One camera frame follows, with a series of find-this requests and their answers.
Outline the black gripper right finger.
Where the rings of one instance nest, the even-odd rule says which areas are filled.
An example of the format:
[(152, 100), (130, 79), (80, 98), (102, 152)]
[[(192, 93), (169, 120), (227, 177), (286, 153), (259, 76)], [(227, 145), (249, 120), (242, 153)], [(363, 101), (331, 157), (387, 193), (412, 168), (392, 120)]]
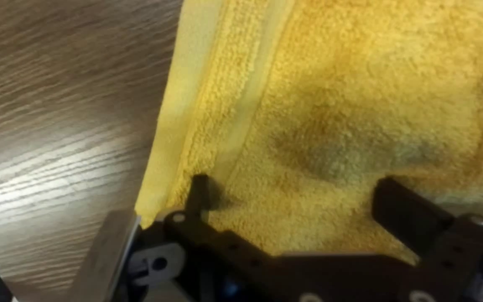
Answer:
[(450, 215), (392, 178), (372, 192), (372, 219), (439, 274), (483, 277), (483, 215)]

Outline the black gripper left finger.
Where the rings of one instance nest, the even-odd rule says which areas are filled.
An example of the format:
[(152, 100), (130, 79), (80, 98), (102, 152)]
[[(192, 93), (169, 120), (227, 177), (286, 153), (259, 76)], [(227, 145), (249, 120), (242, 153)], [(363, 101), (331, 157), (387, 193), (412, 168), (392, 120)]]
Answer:
[(164, 220), (165, 237), (177, 244), (190, 262), (211, 262), (219, 256), (217, 232), (207, 224), (207, 214), (217, 202), (217, 185), (207, 175), (194, 175), (182, 209)]

